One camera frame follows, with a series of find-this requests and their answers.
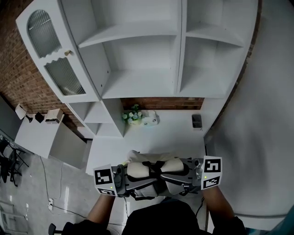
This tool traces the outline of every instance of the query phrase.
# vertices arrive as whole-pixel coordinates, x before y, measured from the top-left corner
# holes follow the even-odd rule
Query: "small plant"
[[[132,106],[129,112],[122,113],[124,121],[128,123],[133,123],[134,121],[142,119],[142,113],[139,111],[139,105]]]

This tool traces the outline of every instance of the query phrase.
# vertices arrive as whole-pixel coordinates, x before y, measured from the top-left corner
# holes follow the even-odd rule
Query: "power outlet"
[[[48,209],[51,211],[53,210],[53,199],[52,198],[49,198]]]

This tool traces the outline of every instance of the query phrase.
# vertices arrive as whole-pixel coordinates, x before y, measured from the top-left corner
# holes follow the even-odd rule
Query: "tiled floor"
[[[1,180],[0,200],[11,201],[15,205],[16,212],[26,216],[29,225],[28,233],[46,235],[51,223],[62,230],[66,222],[82,221],[83,218],[58,208],[53,208],[52,212],[49,211],[44,169],[40,157],[36,155],[23,155],[23,157],[30,167],[22,166],[23,176],[17,178],[18,187],[9,181],[4,184]],[[42,160],[46,170],[48,195],[54,199],[54,205],[86,217],[99,197],[93,185],[93,177],[87,175],[85,171],[64,165],[58,160],[44,158]],[[177,196],[179,200],[188,203],[194,212],[200,206],[201,197],[194,194],[186,197]],[[128,212],[130,214],[134,210],[157,204],[162,200],[163,197],[150,201],[135,201],[133,198],[127,198]],[[110,223],[123,225],[126,220],[125,201],[123,198],[116,198]],[[205,228],[205,220],[206,206],[204,205],[198,214],[201,229]],[[121,234],[124,228],[118,225],[109,225],[109,227],[112,234],[117,234],[112,229]]]

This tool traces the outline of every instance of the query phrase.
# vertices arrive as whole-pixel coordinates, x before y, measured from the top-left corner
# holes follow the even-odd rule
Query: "tissue box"
[[[62,119],[63,111],[61,109],[49,110],[45,122],[48,124],[60,123]]]

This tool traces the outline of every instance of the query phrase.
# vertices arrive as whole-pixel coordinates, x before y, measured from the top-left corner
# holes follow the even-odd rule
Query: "cabinet knob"
[[[66,50],[66,51],[64,52],[64,55],[65,55],[65,56],[68,56],[70,53],[71,53],[71,50]]]

